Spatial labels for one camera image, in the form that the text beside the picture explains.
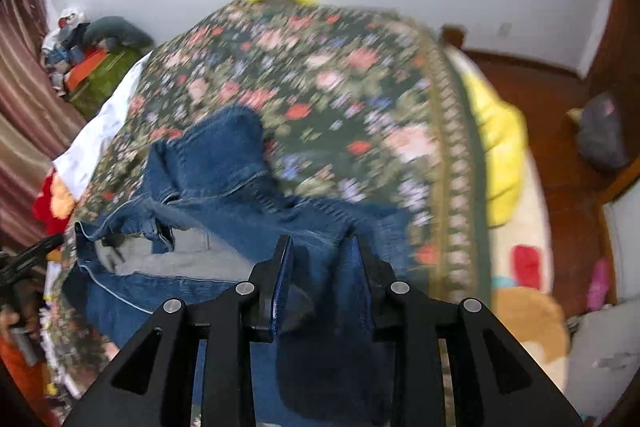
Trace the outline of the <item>operator left hand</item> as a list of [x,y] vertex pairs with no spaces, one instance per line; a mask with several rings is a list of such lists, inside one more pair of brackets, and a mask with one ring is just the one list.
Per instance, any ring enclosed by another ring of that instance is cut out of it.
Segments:
[[10,345],[14,343],[11,329],[21,321],[21,319],[25,320],[25,329],[28,332],[29,337],[33,340],[37,340],[39,337],[39,319],[37,311],[26,308],[21,313],[18,313],[9,305],[5,305],[1,308],[0,314],[1,335]]

